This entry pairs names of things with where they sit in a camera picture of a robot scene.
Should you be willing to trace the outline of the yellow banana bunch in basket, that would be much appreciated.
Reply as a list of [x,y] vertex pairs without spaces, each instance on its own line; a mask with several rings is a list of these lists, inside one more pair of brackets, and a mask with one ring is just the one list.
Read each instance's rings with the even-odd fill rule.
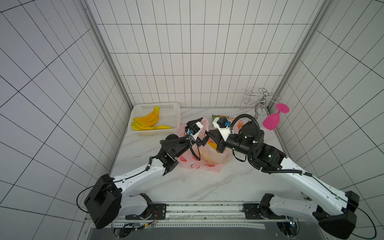
[[159,125],[157,123],[160,119],[160,107],[156,106],[154,110],[145,117],[134,118],[132,128],[135,131],[152,131],[152,130],[168,130],[172,129],[169,126]]

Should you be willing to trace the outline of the white plastic basket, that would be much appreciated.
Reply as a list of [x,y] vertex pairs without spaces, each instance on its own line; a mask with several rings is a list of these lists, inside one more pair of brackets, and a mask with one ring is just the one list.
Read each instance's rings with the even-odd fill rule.
[[180,116],[178,103],[139,104],[131,112],[127,131],[139,136],[173,134]]

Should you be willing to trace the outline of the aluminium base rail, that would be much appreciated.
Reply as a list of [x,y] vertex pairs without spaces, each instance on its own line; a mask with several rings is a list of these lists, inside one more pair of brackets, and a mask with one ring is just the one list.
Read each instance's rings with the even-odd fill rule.
[[107,228],[135,230],[137,228],[245,227],[264,229],[276,222],[298,228],[304,220],[292,216],[263,217],[257,202],[197,202],[152,203],[142,214],[124,214],[109,221]]

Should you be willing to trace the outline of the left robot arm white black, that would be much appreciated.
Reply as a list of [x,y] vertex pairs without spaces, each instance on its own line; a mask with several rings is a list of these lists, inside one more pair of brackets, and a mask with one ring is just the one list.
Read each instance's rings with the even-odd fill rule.
[[134,195],[134,191],[145,183],[170,173],[177,165],[178,159],[193,145],[204,143],[199,134],[204,129],[202,118],[189,121],[185,135],[175,134],[161,140],[157,155],[149,162],[129,173],[112,178],[109,174],[101,176],[95,185],[86,190],[89,194],[84,199],[85,212],[90,215],[96,229],[102,229],[116,218],[129,215],[147,219],[153,212],[153,202],[147,194]]

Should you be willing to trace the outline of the green snack packet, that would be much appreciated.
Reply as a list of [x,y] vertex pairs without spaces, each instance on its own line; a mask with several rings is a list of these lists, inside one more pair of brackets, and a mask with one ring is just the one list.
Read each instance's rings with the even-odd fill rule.
[[219,119],[219,118],[227,118],[228,120],[230,119],[229,116],[223,116],[223,115],[212,115],[212,122],[215,120],[215,119]]

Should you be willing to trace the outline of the pink plastic bag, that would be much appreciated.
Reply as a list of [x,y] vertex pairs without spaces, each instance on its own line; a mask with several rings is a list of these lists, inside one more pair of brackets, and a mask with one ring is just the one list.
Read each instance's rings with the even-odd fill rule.
[[200,146],[199,149],[201,154],[200,161],[192,155],[190,150],[178,158],[178,162],[182,168],[209,170],[214,173],[219,173],[224,165],[229,163],[233,158],[232,150],[230,149],[225,149],[222,154],[218,153],[208,144]]

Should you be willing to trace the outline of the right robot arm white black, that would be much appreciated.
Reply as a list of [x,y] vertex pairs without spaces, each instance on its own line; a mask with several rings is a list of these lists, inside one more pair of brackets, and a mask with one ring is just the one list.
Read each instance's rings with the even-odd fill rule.
[[265,194],[255,213],[264,219],[293,217],[317,223],[331,236],[347,240],[356,228],[360,197],[353,191],[343,192],[324,183],[298,166],[284,152],[264,142],[264,131],[255,118],[248,114],[237,116],[232,122],[225,117],[213,121],[214,129],[206,135],[217,144],[217,151],[225,149],[245,155],[245,161],[261,173],[275,175],[291,184],[304,195],[304,200],[289,200]]

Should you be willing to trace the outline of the yellow banana bunch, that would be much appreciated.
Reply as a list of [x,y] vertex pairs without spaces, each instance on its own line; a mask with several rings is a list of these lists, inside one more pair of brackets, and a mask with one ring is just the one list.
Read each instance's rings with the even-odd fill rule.
[[172,129],[169,126],[159,125],[157,123],[160,119],[160,107],[156,106],[154,110],[145,117],[134,118],[132,128],[135,131],[152,131],[152,130],[168,130]]
[[211,146],[213,149],[217,149],[217,147],[218,147],[218,145],[216,144],[216,143],[214,143],[213,141],[211,141],[211,140],[209,140],[208,142],[207,142],[207,144],[209,145],[209,146]]

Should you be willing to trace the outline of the magenta plastic wine glass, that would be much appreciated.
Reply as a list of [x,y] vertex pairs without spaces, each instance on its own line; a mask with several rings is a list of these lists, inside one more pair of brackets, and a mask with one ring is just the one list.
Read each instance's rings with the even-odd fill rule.
[[290,108],[282,103],[276,104],[277,113],[269,115],[264,121],[263,126],[270,131],[273,131],[276,129],[276,127],[280,123],[280,114],[287,114],[290,112]]

